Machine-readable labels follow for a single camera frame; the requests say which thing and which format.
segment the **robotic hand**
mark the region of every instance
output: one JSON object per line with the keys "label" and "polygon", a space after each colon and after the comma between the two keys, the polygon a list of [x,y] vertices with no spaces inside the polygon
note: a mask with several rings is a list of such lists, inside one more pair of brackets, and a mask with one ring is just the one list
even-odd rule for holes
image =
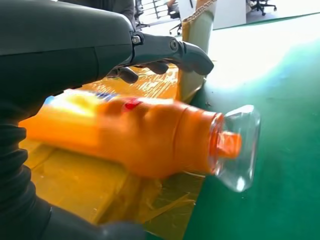
{"label": "robotic hand", "polygon": [[38,0],[0,1],[0,236],[4,240],[142,240],[131,223],[94,226],[35,194],[18,122],[45,98],[105,76],[134,83],[129,66],[163,74],[173,63],[201,75],[214,65],[198,47],[134,32],[117,13]]}

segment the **table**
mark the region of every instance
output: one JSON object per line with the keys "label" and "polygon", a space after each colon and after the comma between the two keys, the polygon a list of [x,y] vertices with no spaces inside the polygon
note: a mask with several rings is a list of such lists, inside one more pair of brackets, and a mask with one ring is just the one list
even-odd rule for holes
{"label": "table", "polygon": [[319,239],[319,21],[213,32],[215,68],[192,104],[223,113],[255,105],[260,139],[253,186],[235,193],[206,177],[185,240]]}

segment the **orange bottle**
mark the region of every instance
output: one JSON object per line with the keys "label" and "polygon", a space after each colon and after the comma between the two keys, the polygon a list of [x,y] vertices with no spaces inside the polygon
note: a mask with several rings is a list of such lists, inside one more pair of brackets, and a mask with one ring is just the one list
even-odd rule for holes
{"label": "orange bottle", "polygon": [[[230,127],[223,131],[224,122]],[[226,117],[173,99],[66,90],[20,125],[29,139],[118,162],[140,176],[216,174],[243,191],[253,179],[260,116],[251,105]]]}

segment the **transparent cap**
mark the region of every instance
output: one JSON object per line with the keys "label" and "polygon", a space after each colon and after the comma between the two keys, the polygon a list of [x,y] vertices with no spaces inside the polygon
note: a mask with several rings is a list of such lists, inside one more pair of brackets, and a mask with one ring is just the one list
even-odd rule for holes
{"label": "transparent cap", "polygon": [[[235,192],[251,187],[260,131],[260,115],[253,105],[242,106],[226,114],[223,130],[217,139],[219,157],[214,174]],[[230,151],[226,146],[231,146]]]}

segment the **orange cap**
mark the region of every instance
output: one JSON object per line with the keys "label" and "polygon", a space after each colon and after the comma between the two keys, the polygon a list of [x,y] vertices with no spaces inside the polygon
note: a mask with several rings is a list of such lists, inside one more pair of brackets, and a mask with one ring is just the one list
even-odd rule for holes
{"label": "orange cap", "polygon": [[242,135],[223,131],[219,133],[217,139],[217,155],[220,158],[235,159],[242,150]]}

